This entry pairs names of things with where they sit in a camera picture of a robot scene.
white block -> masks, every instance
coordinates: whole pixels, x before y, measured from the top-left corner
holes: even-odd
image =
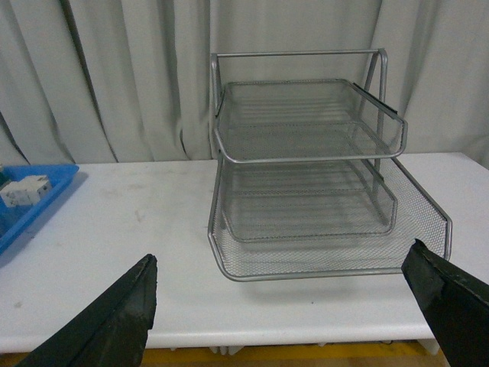
[[[20,182],[11,182],[0,191],[3,202],[8,207],[32,205],[28,189]]]
[[[0,197],[8,207],[34,205],[50,192],[51,182],[46,175],[27,176],[14,181],[0,190]]]
[[[27,176],[21,183],[27,189],[29,200],[31,203],[37,204],[39,201],[50,192],[52,186],[46,175],[43,176]]]

white table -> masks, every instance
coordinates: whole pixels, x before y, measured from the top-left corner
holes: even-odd
[[[463,154],[400,159],[453,220],[452,262],[489,282],[489,171]],[[148,348],[433,338],[401,274],[235,283],[206,237],[216,161],[83,164],[0,256],[0,352],[30,351],[147,253]]]

gray curtain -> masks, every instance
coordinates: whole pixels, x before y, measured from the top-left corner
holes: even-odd
[[[210,158],[209,3],[0,2],[4,164]]]
[[[370,47],[389,54],[387,102],[409,123],[407,151],[462,151],[489,167],[485,0],[3,1],[1,161],[208,159],[210,51]],[[365,61],[256,59],[222,72],[361,83]]]

mesh desk organizer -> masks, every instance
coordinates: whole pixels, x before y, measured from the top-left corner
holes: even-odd
[[[232,82],[219,59],[369,54],[347,80]],[[369,92],[381,61],[379,99]],[[384,104],[378,50],[212,54],[219,165],[208,237],[233,281],[400,273],[415,239],[450,256],[452,222],[396,159],[406,123]]]

metal handle bar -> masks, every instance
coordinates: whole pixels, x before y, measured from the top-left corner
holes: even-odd
[[[383,48],[372,50],[318,50],[318,51],[290,51],[290,52],[250,52],[235,54],[211,54],[212,70],[212,92],[214,95],[215,114],[219,112],[222,103],[221,70],[219,69],[219,58],[228,57],[273,57],[273,56],[309,56],[309,55],[345,55],[345,54],[372,54],[370,66],[368,67],[365,90],[370,89],[374,76],[377,59],[381,57],[381,82],[379,86],[379,100],[385,102],[385,91],[387,81],[387,52]]]

